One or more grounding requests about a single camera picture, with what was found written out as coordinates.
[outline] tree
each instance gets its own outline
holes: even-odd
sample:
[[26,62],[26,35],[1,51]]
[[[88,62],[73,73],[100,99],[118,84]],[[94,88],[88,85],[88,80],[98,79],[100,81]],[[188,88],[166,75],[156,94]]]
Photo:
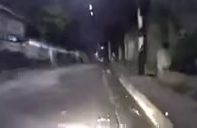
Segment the tree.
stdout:
[[27,35],[40,38],[53,45],[64,45],[64,29],[70,22],[64,13],[52,13],[39,9],[31,16],[32,24],[27,26]]

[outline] utility pole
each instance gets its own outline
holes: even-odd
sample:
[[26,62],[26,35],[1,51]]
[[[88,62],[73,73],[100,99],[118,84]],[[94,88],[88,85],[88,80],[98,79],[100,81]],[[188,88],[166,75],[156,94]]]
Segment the utility pole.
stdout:
[[149,0],[137,0],[138,19],[138,74],[145,74],[147,60],[147,17]]

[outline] bush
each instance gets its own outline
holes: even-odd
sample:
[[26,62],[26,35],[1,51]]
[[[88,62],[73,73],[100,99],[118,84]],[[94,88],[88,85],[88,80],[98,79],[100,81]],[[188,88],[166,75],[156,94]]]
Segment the bush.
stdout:
[[181,38],[173,50],[171,69],[188,74],[196,74],[197,32]]

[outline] street light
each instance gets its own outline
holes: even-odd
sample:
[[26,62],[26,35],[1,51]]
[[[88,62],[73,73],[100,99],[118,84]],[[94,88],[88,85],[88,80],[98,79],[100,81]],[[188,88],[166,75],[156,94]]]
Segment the street light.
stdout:
[[101,50],[104,50],[104,46],[101,46],[100,49],[101,49]]
[[92,4],[89,4],[89,11],[90,11],[90,16],[93,16],[94,13],[93,13],[93,5]]
[[89,4],[89,10],[92,11],[93,10],[93,5]]

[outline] light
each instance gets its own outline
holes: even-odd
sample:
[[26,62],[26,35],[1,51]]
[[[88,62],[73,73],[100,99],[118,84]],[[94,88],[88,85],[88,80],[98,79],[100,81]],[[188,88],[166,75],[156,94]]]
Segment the light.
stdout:
[[36,46],[36,47],[41,47],[41,45],[38,42],[33,41],[33,40],[29,40],[29,45],[33,45],[33,46]]
[[90,16],[93,16],[94,14],[93,14],[93,12],[90,12]]
[[92,11],[93,10],[93,6],[92,4],[89,4],[89,10]]
[[165,116],[169,116],[169,113],[168,112],[165,112]]
[[101,46],[100,49],[101,49],[101,50],[104,50],[104,46]]
[[94,53],[94,56],[97,58],[98,57],[98,52],[95,52]]

